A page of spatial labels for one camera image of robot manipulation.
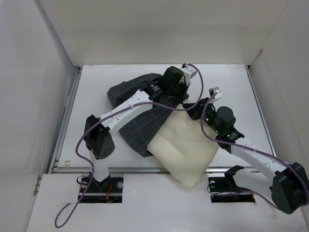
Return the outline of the cream yellow pillow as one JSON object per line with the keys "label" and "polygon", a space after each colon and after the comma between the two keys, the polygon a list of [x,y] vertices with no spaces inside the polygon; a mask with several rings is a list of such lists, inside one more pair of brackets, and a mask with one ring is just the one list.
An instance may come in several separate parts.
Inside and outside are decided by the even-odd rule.
{"label": "cream yellow pillow", "polygon": [[219,145],[202,132],[200,120],[185,111],[173,111],[147,146],[182,185],[192,187],[214,159]]}

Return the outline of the dark grey checked pillowcase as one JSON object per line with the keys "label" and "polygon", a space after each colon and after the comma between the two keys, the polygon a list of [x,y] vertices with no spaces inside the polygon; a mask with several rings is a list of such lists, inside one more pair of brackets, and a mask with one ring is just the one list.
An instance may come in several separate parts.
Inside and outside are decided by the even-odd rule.
{"label": "dark grey checked pillowcase", "polygon": [[115,85],[107,93],[114,109],[128,109],[120,114],[127,123],[119,132],[125,142],[142,157],[151,156],[147,151],[148,144],[172,110],[182,103],[159,86],[162,76],[157,73],[145,74]]}

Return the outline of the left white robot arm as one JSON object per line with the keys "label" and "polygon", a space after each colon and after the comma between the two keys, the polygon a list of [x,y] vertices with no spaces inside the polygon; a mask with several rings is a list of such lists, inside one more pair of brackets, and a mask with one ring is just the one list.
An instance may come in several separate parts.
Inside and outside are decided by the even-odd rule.
{"label": "left white robot arm", "polygon": [[87,118],[82,139],[92,153],[89,182],[96,191],[104,191],[109,184],[110,173],[103,159],[115,149],[113,136],[137,116],[152,109],[173,111],[173,103],[187,99],[190,81],[196,73],[197,70],[187,63],[180,69],[170,66],[157,78],[148,75],[142,80],[135,78],[125,82],[125,90],[118,94],[123,102],[101,117]]}

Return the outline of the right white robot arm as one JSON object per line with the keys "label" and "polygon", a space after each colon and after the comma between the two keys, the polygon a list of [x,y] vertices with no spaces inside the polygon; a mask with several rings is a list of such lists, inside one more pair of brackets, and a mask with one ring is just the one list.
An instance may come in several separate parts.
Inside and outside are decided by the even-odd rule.
{"label": "right white robot arm", "polygon": [[261,191],[270,197],[275,206],[286,214],[309,204],[309,179],[305,168],[298,162],[286,163],[255,147],[235,128],[236,118],[232,109],[221,106],[216,109],[212,100],[205,98],[183,104],[192,120],[206,123],[215,133],[213,139],[219,147],[244,160],[257,169],[263,177],[254,177],[242,166],[226,171],[224,186],[228,190],[242,188]]}

